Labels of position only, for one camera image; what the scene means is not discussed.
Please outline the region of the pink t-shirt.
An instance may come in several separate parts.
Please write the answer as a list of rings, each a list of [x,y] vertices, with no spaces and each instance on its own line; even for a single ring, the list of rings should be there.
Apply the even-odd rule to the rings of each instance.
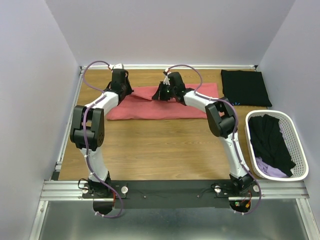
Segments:
[[[116,120],[175,120],[206,119],[205,112],[191,106],[184,106],[175,99],[153,100],[156,86],[136,87],[134,92],[106,114],[109,121]]]

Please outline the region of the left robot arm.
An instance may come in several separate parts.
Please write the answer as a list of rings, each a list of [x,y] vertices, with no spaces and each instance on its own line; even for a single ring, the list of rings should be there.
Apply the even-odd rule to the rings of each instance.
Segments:
[[[95,101],[74,107],[70,129],[70,141],[80,149],[89,172],[83,190],[100,198],[114,194],[101,150],[105,139],[105,117],[133,92],[127,70],[117,66],[111,72],[111,81]]]

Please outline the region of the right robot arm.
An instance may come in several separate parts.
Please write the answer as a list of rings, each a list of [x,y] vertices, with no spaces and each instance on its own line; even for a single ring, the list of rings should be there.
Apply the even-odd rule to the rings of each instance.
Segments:
[[[241,196],[254,182],[250,169],[244,159],[239,139],[239,120],[234,107],[225,97],[215,98],[187,88],[179,72],[166,70],[153,100],[176,102],[196,108],[206,114],[211,133],[220,139],[229,164],[230,191]]]

